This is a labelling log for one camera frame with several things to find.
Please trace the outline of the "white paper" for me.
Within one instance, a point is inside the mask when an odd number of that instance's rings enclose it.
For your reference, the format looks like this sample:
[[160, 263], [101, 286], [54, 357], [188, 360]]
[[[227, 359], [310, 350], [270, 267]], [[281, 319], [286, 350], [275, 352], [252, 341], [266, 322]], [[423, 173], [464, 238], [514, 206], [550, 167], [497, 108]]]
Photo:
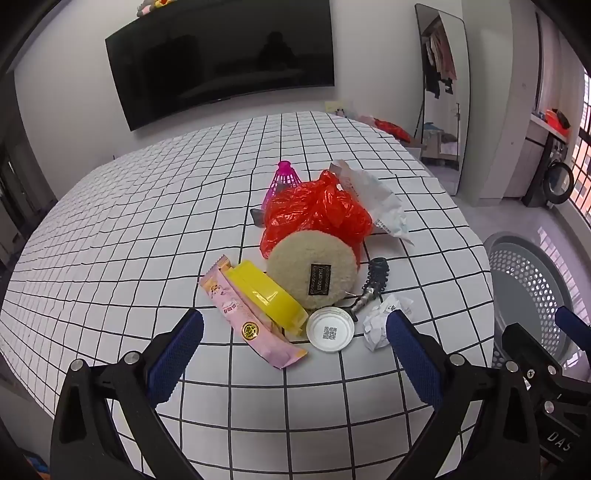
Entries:
[[389, 315], [401, 310], [409, 319], [412, 319], [412, 306], [413, 301], [410, 298], [397, 296], [394, 293], [388, 295], [379, 305], [374, 306], [362, 322], [365, 346], [370, 351], [386, 347], [389, 344], [386, 331]]

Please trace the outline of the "dark spiky toy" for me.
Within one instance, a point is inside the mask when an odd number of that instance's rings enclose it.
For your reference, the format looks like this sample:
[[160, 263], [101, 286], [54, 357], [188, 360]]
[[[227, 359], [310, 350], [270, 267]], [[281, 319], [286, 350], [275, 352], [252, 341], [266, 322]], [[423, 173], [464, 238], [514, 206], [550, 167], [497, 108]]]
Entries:
[[388, 283], [389, 272], [390, 267], [384, 257], [370, 260], [367, 280], [363, 284], [362, 294], [356, 298], [351, 306], [346, 308], [355, 323], [358, 322], [358, 314], [363, 308], [384, 292]]

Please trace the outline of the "white round cap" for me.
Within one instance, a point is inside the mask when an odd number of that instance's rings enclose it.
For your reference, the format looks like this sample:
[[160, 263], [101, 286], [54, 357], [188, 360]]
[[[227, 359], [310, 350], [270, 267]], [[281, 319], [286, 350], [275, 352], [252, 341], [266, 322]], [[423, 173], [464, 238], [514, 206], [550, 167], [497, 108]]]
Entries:
[[353, 340], [355, 322], [346, 310], [339, 307], [318, 309], [308, 318], [308, 341], [325, 353], [342, 351]]

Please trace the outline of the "pink snack wrapper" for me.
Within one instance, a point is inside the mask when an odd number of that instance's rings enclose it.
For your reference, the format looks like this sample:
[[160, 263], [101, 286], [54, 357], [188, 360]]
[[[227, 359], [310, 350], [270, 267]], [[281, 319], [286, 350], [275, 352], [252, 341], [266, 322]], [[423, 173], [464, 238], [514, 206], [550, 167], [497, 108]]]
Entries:
[[304, 359], [308, 351], [291, 344], [280, 333], [280, 327], [231, 284], [226, 275], [230, 267], [230, 260], [222, 255], [201, 278], [199, 285], [232, 330], [276, 369], [287, 368]]

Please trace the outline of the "beige fluffy round pad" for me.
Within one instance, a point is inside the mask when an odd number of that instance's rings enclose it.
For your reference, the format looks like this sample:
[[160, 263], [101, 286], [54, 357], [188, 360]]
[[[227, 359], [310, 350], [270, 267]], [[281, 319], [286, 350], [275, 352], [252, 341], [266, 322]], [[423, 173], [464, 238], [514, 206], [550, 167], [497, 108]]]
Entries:
[[327, 233], [298, 231], [280, 241], [266, 274], [305, 310], [332, 306], [352, 291], [358, 275], [353, 249]]

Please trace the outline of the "yellow plastic lid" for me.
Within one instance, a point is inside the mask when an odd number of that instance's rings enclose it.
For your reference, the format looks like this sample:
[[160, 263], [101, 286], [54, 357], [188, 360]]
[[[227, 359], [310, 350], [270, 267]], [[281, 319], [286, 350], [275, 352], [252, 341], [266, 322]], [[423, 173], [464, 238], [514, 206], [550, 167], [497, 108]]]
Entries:
[[256, 265], [245, 260], [224, 273], [233, 286], [284, 331], [294, 336], [303, 334], [308, 312]]

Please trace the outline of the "baby wipes packet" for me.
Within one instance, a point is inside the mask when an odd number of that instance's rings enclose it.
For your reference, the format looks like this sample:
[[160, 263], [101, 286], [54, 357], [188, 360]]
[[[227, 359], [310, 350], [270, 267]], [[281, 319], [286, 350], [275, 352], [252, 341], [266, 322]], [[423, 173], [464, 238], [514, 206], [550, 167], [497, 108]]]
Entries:
[[342, 160], [332, 162], [329, 172], [335, 174], [342, 188], [365, 208], [376, 228], [394, 238], [414, 244], [403, 204], [384, 182], [365, 170], [352, 169]]

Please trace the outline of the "red plastic bag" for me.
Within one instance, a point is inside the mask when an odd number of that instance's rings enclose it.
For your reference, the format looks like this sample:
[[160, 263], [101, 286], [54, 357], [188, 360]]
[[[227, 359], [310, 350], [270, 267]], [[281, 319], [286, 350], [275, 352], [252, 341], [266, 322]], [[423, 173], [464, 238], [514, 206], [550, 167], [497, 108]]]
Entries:
[[373, 230], [369, 212], [342, 189], [338, 177], [329, 170], [322, 171], [314, 181], [276, 194], [266, 205], [263, 221], [259, 250], [266, 259], [288, 235], [311, 230], [342, 240], [352, 248], [360, 264], [363, 240]]

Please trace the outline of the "pink plastic shuttlecock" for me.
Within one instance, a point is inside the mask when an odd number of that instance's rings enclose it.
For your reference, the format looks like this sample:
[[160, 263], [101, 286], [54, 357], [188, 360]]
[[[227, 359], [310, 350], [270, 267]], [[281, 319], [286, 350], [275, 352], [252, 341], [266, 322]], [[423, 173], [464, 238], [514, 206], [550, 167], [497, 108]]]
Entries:
[[270, 186], [267, 188], [266, 196], [263, 198], [262, 209], [266, 210], [267, 204], [270, 203], [270, 200], [276, 194], [300, 184], [301, 179], [297, 175], [297, 171], [294, 170], [294, 167], [291, 166], [290, 161], [281, 160], [277, 164], [276, 173], [273, 175]]

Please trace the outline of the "grey perforated laundry basket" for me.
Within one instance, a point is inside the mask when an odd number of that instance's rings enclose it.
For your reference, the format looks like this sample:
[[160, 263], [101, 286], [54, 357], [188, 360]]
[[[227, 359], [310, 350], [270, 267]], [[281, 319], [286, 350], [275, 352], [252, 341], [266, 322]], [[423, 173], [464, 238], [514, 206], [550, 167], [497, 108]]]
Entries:
[[485, 241], [494, 289], [495, 334], [492, 364], [500, 368], [509, 359], [502, 334], [520, 324], [561, 364], [576, 347], [554, 321], [558, 308], [573, 307], [571, 294], [551, 258], [528, 239], [499, 232]]

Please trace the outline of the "white grid tablecloth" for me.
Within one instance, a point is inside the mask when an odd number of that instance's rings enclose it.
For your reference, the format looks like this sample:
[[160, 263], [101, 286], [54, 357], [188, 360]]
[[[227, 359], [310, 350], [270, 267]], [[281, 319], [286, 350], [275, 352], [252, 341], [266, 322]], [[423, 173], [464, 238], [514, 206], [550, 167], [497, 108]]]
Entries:
[[197, 310], [157, 408], [206, 479], [384, 479], [434, 402], [397, 322], [493, 357], [482, 241], [396, 138], [322, 112], [161, 141], [95, 169], [27, 242], [1, 354], [47, 414], [69, 370], [134, 362]]

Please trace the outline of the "front-load washing machine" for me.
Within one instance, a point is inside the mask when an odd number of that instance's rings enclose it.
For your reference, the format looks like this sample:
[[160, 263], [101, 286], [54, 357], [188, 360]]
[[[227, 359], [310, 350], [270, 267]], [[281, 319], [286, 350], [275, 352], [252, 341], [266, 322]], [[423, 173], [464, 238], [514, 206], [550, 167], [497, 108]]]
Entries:
[[575, 179], [567, 163], [567, 144], [549, 133], [538, 167], [521, 201], [526, 207], [551, 208], [565, 203], [574, 191]]

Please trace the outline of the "red basin on counter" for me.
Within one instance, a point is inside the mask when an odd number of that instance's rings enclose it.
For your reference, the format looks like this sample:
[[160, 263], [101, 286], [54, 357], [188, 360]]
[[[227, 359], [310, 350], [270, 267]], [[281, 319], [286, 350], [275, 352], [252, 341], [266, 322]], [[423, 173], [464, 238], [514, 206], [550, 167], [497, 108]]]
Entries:
[[570, 132], [571, 124], [567, 117], [558, 109], [547, 109], [545, 112], [546, 123], [564, 137]]

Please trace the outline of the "red bag on cabinet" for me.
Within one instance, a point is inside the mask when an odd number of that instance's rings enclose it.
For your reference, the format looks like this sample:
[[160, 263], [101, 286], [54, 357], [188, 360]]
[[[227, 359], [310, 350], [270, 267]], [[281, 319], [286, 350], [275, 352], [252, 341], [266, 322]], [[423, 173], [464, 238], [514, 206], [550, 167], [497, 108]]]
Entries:
[[412, 142], [413, 138], [402, 127], [400, 127], [392, 122], [377, 119], [377, 118], [374, 118], [373, 121], [374, 121], [374, 126], [376, 128], [394, 136], [394, 138], [396, 138], [397, 140], [399, 140], [401, 142], [406, 142], [406, 143]]

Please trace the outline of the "framed child photo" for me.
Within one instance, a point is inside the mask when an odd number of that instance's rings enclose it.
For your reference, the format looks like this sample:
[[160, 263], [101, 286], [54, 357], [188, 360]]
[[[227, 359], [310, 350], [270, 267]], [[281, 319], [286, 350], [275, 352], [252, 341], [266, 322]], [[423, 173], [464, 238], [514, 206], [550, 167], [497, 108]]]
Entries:
[[346, 115], [346, 103], [342, 101], [325, 101], [325, 112], [339, 116]]

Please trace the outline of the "tall standing mirror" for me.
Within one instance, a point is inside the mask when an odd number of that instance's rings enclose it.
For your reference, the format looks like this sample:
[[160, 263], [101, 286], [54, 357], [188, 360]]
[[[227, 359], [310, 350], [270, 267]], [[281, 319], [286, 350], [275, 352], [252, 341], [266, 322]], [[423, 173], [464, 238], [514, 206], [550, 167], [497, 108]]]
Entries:
[[415, 5], [422, 60], [423, 101], [416, 133], [421, 161], [452, 196], [458, 193], [468, 137], [471, 72], [464, 21]]

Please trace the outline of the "plush toys on television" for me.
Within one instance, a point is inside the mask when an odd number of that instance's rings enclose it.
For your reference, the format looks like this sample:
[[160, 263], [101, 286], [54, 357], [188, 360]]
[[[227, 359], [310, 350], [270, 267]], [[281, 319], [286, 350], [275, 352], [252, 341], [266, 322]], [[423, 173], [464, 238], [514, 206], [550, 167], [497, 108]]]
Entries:
[[136, 9], [136, 17], [141, 18], [154, 10], [163, 8], [176, 0], [143, 0]]

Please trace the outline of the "black wall television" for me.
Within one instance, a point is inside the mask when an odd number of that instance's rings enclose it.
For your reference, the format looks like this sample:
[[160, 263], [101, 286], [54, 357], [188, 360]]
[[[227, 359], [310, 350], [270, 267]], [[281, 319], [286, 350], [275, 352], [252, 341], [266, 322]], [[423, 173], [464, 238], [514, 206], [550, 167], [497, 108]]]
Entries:
[[328, 1], [174, 1], [105, 44], [130, 130], [233, 97], [335, 84]]

